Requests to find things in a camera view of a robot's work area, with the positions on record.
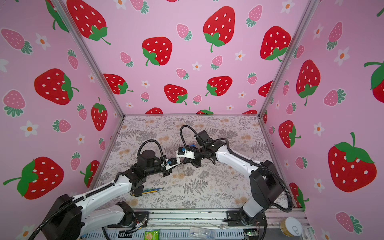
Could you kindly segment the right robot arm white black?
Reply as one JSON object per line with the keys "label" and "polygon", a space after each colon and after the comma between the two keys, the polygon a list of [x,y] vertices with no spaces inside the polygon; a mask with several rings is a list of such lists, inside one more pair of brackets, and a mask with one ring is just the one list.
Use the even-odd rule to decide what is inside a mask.
{"label": "right robot arm white black", "polygon": [[265,217],[265,211],[276,207],[284,213],[293,208],[292,195],[289,187],[277,172],[271,161],[254,161],[231,149],[228,139],[213,140],[206,131],[197,133],[191,126],[180,128],[183,147],[178,155],[184,164],[196,168],[202,160],[208,159],[215,165],[217,162],[226,164],[249,178],[251,197],[238,211],[238,221],[245,226],[253,225],[258,218]]}

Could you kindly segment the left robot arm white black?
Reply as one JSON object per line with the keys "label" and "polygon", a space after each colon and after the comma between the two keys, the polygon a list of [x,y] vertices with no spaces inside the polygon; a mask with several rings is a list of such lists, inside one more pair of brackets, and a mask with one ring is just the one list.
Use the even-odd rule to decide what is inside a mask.
{"label": "left robot arm white black", "polygon": [[173,168],[181,164],[185,150],[180,147],[177,156],[168,159],[165,155],[156,157],[154,151],[139,149],[137,163],[117,173],[113,181],[74,197],[60,196],[29,238],[33,240],[39,233],[43,233],[48,240],[76,240],[109,225],[131,225],[135,221],[134,211],[125,202],[119,202],[108,209],[98,208],[114,198],[139,189],[148,176],[170,175]]}

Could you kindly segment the green packet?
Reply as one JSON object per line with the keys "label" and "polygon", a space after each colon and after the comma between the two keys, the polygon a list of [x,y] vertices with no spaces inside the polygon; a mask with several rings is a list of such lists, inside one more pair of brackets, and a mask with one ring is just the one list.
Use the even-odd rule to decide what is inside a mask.
{"label": "green packet", "polygon": [[160,231],[146,231],[144,240],[159,240],[160,239]]}

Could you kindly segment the clear plastic bag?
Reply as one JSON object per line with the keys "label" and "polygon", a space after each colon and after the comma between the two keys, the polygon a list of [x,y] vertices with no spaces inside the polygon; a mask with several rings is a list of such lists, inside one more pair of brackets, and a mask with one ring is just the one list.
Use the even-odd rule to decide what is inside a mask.
{"label": "clear plastic bag", "polygon": [[215,240],[216,232],[215,230],[192,226],[190,227],[189,236],[200,240]]}

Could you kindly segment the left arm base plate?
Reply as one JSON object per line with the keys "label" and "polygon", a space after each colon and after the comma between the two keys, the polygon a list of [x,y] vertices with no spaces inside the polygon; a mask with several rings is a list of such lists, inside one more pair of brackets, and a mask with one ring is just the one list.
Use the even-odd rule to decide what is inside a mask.
{"label": "left arm base plate", "polygon": [[138,224],[142,224],[141,228],[145,228],[148,223],[150,212],[133,212],[124,216],[120,223],[108,225],[107,228],[134,228]]}

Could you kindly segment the aluminium rail frame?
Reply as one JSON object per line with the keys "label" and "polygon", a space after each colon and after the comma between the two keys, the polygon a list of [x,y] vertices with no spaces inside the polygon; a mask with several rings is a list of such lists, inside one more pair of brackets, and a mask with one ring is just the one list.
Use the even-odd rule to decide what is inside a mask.
{"label": "aluminium rail frame", "polygon": [[300,237],[294,240],[315,240],[313,228],[302,210],[284,213],[277,209],[266,211],[268,225],[265,227],[230,227],[223,220],[227,211],[235,209],[137,209],[135,212],[150,212],[147,226],[130,233],[131,228],[105,228],[81,236],[82,240],[143,240],[146,231],[160,231],[161,240],[200,240],[189,236],[190,227],[215,230],[215,240],[287,240],[280,229],[280,221],[293,217],[303,226]]}

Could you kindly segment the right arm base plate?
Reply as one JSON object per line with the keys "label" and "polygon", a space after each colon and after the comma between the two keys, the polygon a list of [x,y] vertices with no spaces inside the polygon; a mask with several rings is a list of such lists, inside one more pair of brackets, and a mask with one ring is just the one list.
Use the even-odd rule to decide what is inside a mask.
{"label": "right arm base plate", "polygon": [[223,220],[230,227],[265,227],[268,225],[264,213],[249,217],[243,210],[227,211]]}

